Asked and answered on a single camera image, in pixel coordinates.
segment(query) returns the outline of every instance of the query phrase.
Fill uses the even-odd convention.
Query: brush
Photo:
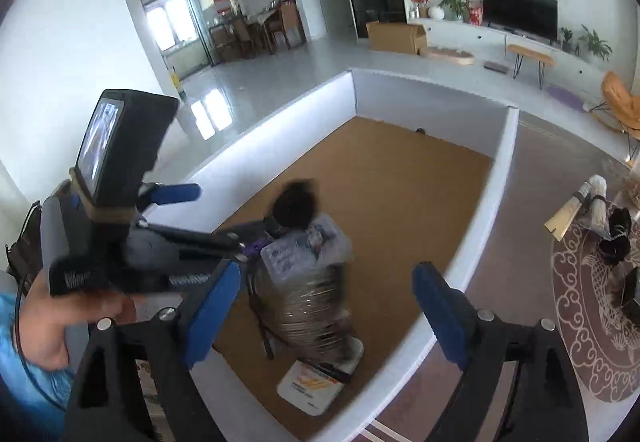
[[[587,196],[589,196],[591,190],[590,183],[583,183],[580,189],[572,194],[571,199],[545,223],[546,229],[554,235],[556,240],[560,241],[564,237],[566,231],[569,229],[569,225],[574,221],[575,215],[580,211],[580,207]]]
[[[591,185],[591,206],[588,215],[588,228],[600,237],[610,238],[609,224],[607,222],[607,181],[599,176],[593,175],[589,179]]]

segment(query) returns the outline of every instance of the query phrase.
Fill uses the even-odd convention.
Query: blue shirt
[[[40,395],[24,372],[12,339],[14,311],[15,294],[0,293],[0,376],[19,406],[19,411],[28,419],[28,424],[42,434],[43,440],[59,440],[65,414]],[[68,370],[46,372],[30,362],[27,365],[43,391],[66,406],[74,375]]]

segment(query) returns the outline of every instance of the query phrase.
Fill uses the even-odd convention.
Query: human hand
[[[110,291],[51,297],[41,271],[20,308],[20,346],[25,359],[49,372],[66,368],[65,327],[103,317],[112,317],[118,324],[132,323],[136,307],[131,298]]]

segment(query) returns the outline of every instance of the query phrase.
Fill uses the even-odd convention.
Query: television
[[[482,0],[484,20],[510,30],[556,41],[558,39],[558,1]]]

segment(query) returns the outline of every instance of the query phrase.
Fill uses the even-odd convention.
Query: white enclosure
[[[300,96],[258,123],[188,176],[200,184],[198,202],[158,207],[156,223],[211,232],[266,184],[352,117],[382,120],[487,155],[494,160],[465,237],[445,272],[452,287],[465,290],[494,224],[511,166],[517,108],[478,95],[407,76],[353,70]],[[354,438],[404,386],[435,343],[424,316],[363,392],[312,440]],[[212,350],[193,377],[213,418],[230,442],[294,442],[225,360]]]

